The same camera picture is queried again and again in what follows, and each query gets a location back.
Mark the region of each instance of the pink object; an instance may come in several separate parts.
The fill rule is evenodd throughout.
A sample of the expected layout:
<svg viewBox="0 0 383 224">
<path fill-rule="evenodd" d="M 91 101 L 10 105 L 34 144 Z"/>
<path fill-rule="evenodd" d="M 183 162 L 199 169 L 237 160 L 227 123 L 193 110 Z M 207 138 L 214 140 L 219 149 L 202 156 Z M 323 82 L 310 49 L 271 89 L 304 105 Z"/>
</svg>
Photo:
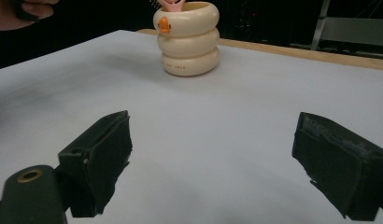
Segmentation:
<svg viewBox="0 0 383 224">
<path fill-rule="evenodd" d="M 165 10 L 169 12 L 180 12 L 182 11 L 182 6 L 186 2 L 186 0 L 180 0 L 177 2 L 177 0 L 157 0 L 164 8 Z"/>
</svg>

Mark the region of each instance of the cream ring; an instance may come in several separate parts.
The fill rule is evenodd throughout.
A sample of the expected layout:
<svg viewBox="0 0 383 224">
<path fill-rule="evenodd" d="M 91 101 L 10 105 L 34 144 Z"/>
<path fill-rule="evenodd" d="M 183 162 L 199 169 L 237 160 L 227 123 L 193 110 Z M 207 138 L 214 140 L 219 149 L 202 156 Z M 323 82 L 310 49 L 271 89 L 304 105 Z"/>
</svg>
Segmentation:
<svg viewBox="0 0 383 224">
<path fill-rule="evenodd" d="M 218 48 L 194 58 L 172 58 L 162 54 L 163 68 L 170 74 L 182 77 L 201 75 L 213 69 L 220 60 Z"/>
<path fill-rule="evenodd" d="M 181 12 L 167 12 L 163 8 L 153 17 L 154 28 L 162 35 L 199 35 L 212 30 L 219 21 L 218 9 L 208 2 L 190 2 Z"/>
<path fill-rule="evenodd" d="M 164 54 L 170 57 L 187 58 L 208 53 L 217 46 L 219 38 L 219 31 L 214 28 L 202 35 L 186 37 L 168 37 L 159 34 L 157 42 Z"/>
</svg>

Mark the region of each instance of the hand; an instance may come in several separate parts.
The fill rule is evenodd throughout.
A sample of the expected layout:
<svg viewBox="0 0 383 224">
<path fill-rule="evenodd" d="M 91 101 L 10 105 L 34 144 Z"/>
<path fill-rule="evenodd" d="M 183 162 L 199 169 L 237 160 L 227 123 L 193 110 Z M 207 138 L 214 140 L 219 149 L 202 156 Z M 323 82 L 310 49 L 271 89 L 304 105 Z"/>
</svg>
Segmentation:
<svg viewBox="0 0 383 224">
<path fill-rule="evenodd" d="M 39 19 L 45 19 L 54 13 L 52 6 L 59 0 L 25 0 L 21 7 Z M 0 0 L 0 30 L 15 30 L 33 24 L 33 21 L 23 21 L 16 17 L 14 0 Z"/>
</svg>

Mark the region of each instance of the wooden table edge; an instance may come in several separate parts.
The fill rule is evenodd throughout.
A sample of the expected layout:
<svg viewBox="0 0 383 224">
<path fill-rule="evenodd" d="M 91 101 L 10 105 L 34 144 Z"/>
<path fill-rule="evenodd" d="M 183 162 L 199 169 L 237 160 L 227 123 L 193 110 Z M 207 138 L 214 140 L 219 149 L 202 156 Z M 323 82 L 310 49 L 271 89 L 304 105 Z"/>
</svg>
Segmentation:
<svg viewBox="0 0 383 224">
<path fill-rule="evenodd" d="M 158 32 L 152 29 L 143 29 L 138 30 L 138 33 L 146 35 L 157 35 Z M 356 67 L 364 68 L 373 68 L 377 70 L 383 70 L 383 60 L 373 59 L 373 58 L 364 58 L 350 55 L 334 54 L 327 52 L 320 52 L 308 49 L 293 49 L 293 48 L 284 48 L 272 45 L 264 45 L 258 43 L 250 43 L 238 40 L 223 39 L 219 41 L 220 45 L 240 48 L 240 49 L 252 49 L 262 52 L 275 53 L 285 56 L 291 56 L 296 58 L 326 62 L 326 63 L 338 63 L 342 65 L 351 65 Z"/>
</svg>

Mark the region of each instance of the white table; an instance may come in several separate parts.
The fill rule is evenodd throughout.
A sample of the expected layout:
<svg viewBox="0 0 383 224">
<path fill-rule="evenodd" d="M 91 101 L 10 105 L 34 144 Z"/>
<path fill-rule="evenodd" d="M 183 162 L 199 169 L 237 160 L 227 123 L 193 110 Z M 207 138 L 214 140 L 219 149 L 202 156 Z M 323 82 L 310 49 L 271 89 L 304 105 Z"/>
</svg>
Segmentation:
<svg viewBox="0 0 383 224">
<path fill-rule="evenodd" d="M 156 37 L 118 31 L 0 70 L 6 179 L 128 110 L 134 152 L 104 214 L 78 223 L 353 223 L 291 156 L 299 113 L 383 147 L 383 71 L 220 46 L 199 77 L 164 72 Z M 375 223 L 383 223 L 380 211 Z"/>
</svg>

